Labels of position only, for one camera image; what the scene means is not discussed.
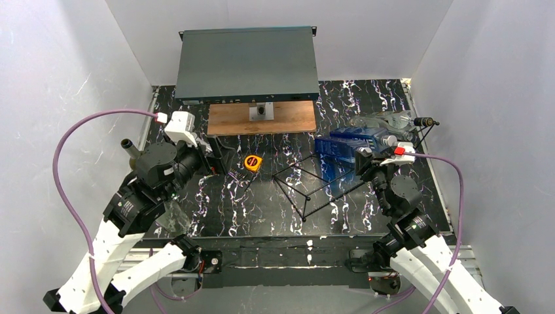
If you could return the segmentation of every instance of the white wall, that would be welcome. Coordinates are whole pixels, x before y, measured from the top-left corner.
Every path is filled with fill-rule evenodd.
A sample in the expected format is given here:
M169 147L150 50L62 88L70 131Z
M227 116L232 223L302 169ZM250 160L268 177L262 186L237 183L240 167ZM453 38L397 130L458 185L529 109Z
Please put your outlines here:
M442 122L430 151L465 176L463 242L521 313L555 304L554 14L547 0L455 0L412 81L420 114ZM456 214L456 173L434 167Z
M177 82L184 29L311 25L320 80L410 77L452 0L107 0L152 85Z
M52 179L58 139L88 114L146 109L151 87L104 1L0 1L0 300L2 313L49 313L45 292L86 252ZM61 180L96 232L127 172L119 141L144 119L87 125L62 150Z

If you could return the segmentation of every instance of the black marble-pattern table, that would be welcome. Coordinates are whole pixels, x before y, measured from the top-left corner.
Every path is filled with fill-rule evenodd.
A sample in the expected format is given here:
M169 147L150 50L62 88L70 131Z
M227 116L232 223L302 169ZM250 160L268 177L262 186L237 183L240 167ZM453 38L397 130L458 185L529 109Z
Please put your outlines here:
M154 111L169 114L180 110L194 114L196 131L205 137L209 108L204 105L184 105L174 100L174 93L174 86L160 87ZM400 80L325 81L320 82L320 95L315 103L316 132L221 137L226 146L236 148L238 157L232 167L238 171L247 173L243 159L249 154L256 154L264 161L246 192L244 186L241 187L231 176L193 178L181 191L179 198L181 207L191 219L189 236L325 236L388 232L386 224L389 218L379 214L376 197L367 185L302 222L283 192L272 182L272 174L313 152L315 136L327 135L330 130L346 126L348 120L358 114L409 109ZM162 129L153 122L147 145L161 140ZM318 159L307 160L302 167L328 178L347 171L344 167L333 167ZM402 166L400 173L411 176L417 182L423 194L421 206L439 229L450 231L428 163L417 159L412 165ZM322 184L300 170L285 171L280 178L303 192ZM357 182L357 178L348 175L316 193L307 204L307 212ZM288 193L302 208L304 198L292 190ZM147 237L168 236L161 227L154 226Z

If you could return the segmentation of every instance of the black cylinder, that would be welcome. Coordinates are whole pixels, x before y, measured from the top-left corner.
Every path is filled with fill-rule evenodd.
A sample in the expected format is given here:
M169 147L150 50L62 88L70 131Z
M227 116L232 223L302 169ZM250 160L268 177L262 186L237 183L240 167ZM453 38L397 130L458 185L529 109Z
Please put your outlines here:
M183 157L175 163L175 179L179 185L184 186L192 178L194 173L200 169L202 161L198 152L189 150Z
M373 244L374 253L371 257L371 263L380 267L389 267L391 257L403 248L403 244L395 239L393 234L384 235L381 239Z
M133 142L131 142L130 139L123 139L120 144L132 159L137 159L141 155L137 147L133 145Z
M435 121L432 118L424 117L424 118L415 118L414 125L415 126L432 126Z
M398 221L397 226L400 228L399 231L401 231L403 242L399 242L390 232L373 244L374 252L384 257L386 266L389 266L388 257L394 256L402 248L412 250L436 234L436 231L431 226L431 221L420 210L414 210L402 218Z

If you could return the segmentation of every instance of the purple cable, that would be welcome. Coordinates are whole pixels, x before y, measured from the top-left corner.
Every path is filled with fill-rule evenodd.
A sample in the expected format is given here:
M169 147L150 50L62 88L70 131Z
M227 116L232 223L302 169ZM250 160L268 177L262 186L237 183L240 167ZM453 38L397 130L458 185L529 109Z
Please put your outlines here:
M401 303L403 302L405 299L407 299L414 291L416 290L415 286L410 287L407 291L405 291L404 293L406 293L402 298L399 298L393 302L391 302L390 304L384 305L382 307L380 307L379 309L377 309L376 311L373 311L372 314L378 314L381 311L385 311L387 309L389 309L390 307L394 306L395 304Z
M149 113L147 111L136 110L136 109L115 109L115 110L101 111L99 113L91 114L90 116L87 116L86 118L77 122L62 136L62 138L60 139L60 142L58 143L58 146L56 147L56 151L54 152L54 159L52 161L52 174L54 175L54 183L56 184L56 189L58 189L58 193L60 194L60 197L62 198L63 203L65 204L65 206L71 213L71 216L73 216L73 218L79 225L79 228L81 228L83 235L85 236L88 252L91 255L89 257L89 267L90 267L90 278L92 280L92 286L94 288L94 292L96 293L96 297L98 298L98 300L100 301L100 304L102 305L102 308L108 314L115 314L115 313L114 311L112 311L112 309L110 308L106 300L104 300L103 292L100 291L100 287L98 285L98 278L96 276L96 267L94 265L94 259L93 259L94 248L92 246L92 238L90 236L90 233L87 227L85 226L85 223L83 222L79 214L75 211L75 209L69 202L69 199L65 195L65 192L63 191L62 184L60 183L60 174L58 173L58 163L60 161L60 153L62 152L63 144L65 144L65 142L67 141L67 138L75 130L77 130L77 128L87 123L88 121L91 121L92 119L95 119L101 116L106 116L108 114L115 114L115 113L135 113L135 114L143 114L145 116L151 116L153 118L157 117L157 115L154 113Z
M418 153L412 153L412 152L405 152L405 155L407 156L415 156L415 157L420 157L420 158L430 158L430 159L437 159L437 160L441 160L442 162L446 162L447 164L450 164L451 166L453 166L453 168L455 168L455 170L457 171L457 174L459 175L459 182L461 185L461 190L460 190L460 195L459 195L459 222L457 224L457 244L455 245L455 251L453 252L453 257L451 257L451 262L449 263L449 266L453 266L453 264L455 264L455 261L457 260L457 256L459 256L459 251L461 249L461 238L463 235L463 212L464 212L464 194L465 194L465 184L463 181L463 174L461 172L461 169L455 165L455 163L453 163L451 160L447 159L447 158L443 158L443 157L438 157L438 156L433 156L433 155L427 155L427 154L418 154ZM437 287L436 291L434 292L432 298L430 299L430 302L428 303L428 305L426 306L426 308L424 309L424 312L422 312L422 314L426 314L428 313L428 311L432 308L435 300L437 300L437 297L439 296L439 294L441 293L441 290L443 289L443 287L445 287L445 284L447 283L447 279L449 278L449 275L451 274L450 270L446 270L445 271L445 275L443 276L443 279L441 279L441 282L439 283L439 286Z
M153 253L153 249L151 248L151 250L149 251L149 257L152 256ZM197 294L201 288L199 288L197 291L189 294L188 296L170 296L169 294L165 293L162 288L160 288L160 285L156 282L153 285L151 285L151 294L152 294L152 298L154 299L154 302L156 302L156 305L158 305L158 308L160 309L161 312L164 312L164 309L161 308L161 304L160 301L158 301L158 298L154 295L154 289L156 289L158 291L158 293L160 293L163 297L165 297L166 299L172 300L172 301L185 301L186 299L189 299L190 297L194 296L195 294Z
M152 256L152 248L149 251L149 257L151 257L151 256ZM154 300L154 302L155 302L156 306L158 307L158 309L160 310L160 312L162 312L163 314L168 314L168 312L166 312L166 309L164 309L164 306L162 306L162 303L160 303L160 300L158 300L158 298L156 297L156 293L154 293L154 287L157 287L157 286L158 286L158 283L154 283L153 285L151 285L151 287L149 289L151 291L152 299Z

